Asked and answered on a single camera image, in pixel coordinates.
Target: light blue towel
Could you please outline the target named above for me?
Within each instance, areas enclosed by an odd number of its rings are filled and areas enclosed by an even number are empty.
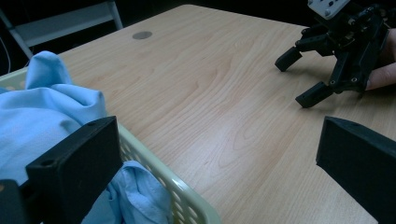
[[[0,179],[27,180],[24,167],[83,124],[106,116],[100,91],[73,85],[62,60],[35,55],[25,90],[0,88]],[[172,223],[170,195],[136,161],[127,161],[83,223]]]

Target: table surface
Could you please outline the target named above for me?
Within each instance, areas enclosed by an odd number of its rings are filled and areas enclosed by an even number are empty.
[[[327,82],[315,51],[276,59],[303,26],[186,5],[60,54],[78,85],[202,195],[223,223],[376,223],[316,165],[325,116],[396,139],[394,89],[296,96]],[[152,36],[134,39],[149,31]]]

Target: laundry basket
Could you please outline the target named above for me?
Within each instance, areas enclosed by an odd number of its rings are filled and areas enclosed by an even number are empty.
[[[0,76],[0,87],[23,90],[27,68]],[[168,189],[172,197],[173,217],[177,223],[221,223],[216,210],[198,193],[183,182],[169,167],[118,123],[121,157],[125,161],[136,160],[151,171]]]

